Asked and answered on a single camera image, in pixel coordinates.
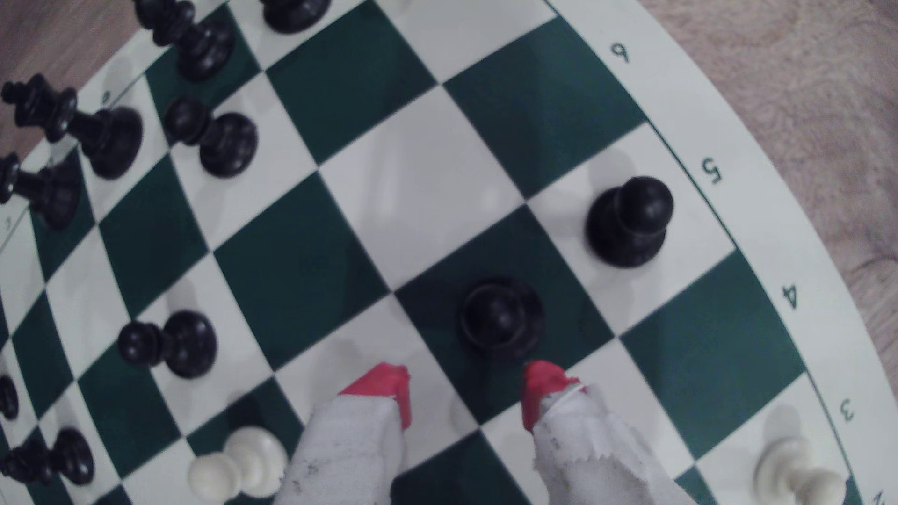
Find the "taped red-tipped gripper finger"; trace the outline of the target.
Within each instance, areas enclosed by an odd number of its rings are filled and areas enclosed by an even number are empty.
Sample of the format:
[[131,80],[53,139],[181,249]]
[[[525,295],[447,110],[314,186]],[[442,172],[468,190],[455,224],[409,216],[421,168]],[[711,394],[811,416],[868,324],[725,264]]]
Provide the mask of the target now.
[[594,384],[549,361],[524,366],[522,425],[550,504],[694,504]]
[[314,407],[274,504],[391,504],[410,427],[410,373],[380,363]]

